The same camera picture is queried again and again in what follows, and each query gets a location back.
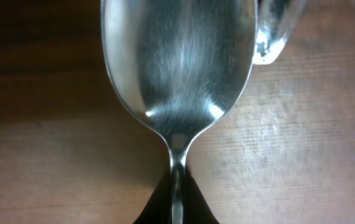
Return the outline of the large metal tablespoon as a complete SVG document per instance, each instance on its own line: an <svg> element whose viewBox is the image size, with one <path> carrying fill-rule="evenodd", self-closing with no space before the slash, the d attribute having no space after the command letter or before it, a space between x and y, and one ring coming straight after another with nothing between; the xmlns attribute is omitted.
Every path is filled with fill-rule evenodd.
<svg viewBox="0 0 355 224"><path fill-rule="evenodd" d="M100 21L106 70L117 97L167 146L169 221L187 223L187 154L245 88L257 2L103 0Z"/></svg>

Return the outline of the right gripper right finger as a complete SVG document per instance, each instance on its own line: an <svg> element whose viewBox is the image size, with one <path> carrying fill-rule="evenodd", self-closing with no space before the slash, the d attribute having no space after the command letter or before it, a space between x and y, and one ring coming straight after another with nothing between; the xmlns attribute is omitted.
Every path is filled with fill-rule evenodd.
<svg viewBox="0 0 355 224"><path fill-rule="evenodd" d="M183 199L183 224L219 224L189 169L185 169Z"/></svg>

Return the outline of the metal fork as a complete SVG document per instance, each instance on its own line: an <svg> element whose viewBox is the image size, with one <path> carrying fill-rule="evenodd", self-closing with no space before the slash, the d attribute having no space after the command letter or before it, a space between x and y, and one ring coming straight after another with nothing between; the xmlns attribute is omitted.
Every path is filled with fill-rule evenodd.
<svg viewBox="0 0 355 224"><path fill-rule="evenodd" d="M285 47L307 0L259 0L257 36L252 62L273 63Z"/></svg>

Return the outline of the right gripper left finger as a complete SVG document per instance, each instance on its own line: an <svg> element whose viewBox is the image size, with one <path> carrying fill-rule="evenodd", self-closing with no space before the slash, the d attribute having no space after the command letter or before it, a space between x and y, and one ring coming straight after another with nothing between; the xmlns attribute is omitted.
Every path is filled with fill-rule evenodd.
<svg viewBox="0 0 355 224"><path fill-rule="evenodd" d="M143 211L133 224L170 224L171 221L171 174L162 176Z"/></svg>

